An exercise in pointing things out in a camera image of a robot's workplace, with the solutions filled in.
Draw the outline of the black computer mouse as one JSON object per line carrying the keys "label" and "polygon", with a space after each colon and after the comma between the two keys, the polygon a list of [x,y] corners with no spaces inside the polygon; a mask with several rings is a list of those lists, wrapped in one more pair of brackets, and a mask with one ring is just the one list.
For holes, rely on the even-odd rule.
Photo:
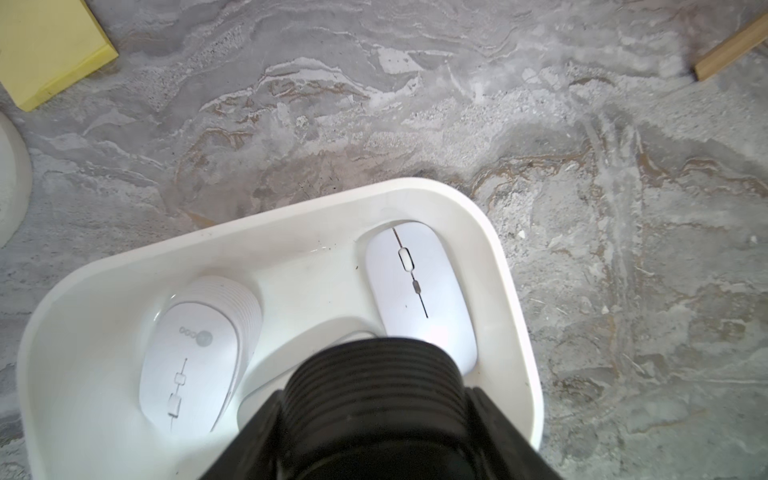
{"label": "black computer mouse", "polygon": [[409,338],[344,343],[305,361],[281,400],[280,449],[291,473],[334,454],[418,442],[464,455],[462,375],[441,348]]}

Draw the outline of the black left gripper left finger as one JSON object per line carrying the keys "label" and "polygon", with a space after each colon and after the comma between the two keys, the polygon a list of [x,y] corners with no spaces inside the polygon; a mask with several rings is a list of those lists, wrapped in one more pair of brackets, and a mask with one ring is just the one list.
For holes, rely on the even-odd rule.
{"label": "black left gripper left finger", "polygon": [[200,477],[201,480],[274,480],[278,450],[282,390],[272,393],[238,436]]}

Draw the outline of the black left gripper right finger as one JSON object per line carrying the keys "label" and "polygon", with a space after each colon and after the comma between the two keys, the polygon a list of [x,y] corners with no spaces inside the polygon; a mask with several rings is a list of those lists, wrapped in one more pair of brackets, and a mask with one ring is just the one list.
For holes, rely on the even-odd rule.
{"label": "black left gripper right finger", "polygon": [[561,479],[481,388],[465,392],[477,479]]}

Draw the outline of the white plastic storage box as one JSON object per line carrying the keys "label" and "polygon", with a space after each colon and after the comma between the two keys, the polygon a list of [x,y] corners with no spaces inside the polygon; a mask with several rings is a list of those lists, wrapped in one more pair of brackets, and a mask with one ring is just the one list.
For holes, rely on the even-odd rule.
{"label": "white plastic storage box", "polygon": [[[195,479],[238,434],[251,394],[315,351],[382,335],[365,251],[407,221],[440,238],[478,345],[465,380],[482,388],[534,447],[544,401],[505,253],[484,212],[437,181],[385,181],[199,230],[85,265],[41,300],[25,329],[16,385],[36,479]],[[139,407],[142,361],[155,321],[184,286],[220,275],[249,287],[264,316],[253,359],[221,424],[184,441]]]}

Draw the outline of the white ribbed computer mouse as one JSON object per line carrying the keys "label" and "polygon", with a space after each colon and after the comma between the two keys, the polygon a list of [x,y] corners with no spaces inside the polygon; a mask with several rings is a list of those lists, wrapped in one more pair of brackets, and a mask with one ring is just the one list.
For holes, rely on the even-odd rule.
{"label": "white ribbed computer mouse", "polygon": [[203,276],[176,293],[155,322],[139,385],[142,413],[183,438],[212,432],[254,355],[263,325],[246,286]]}

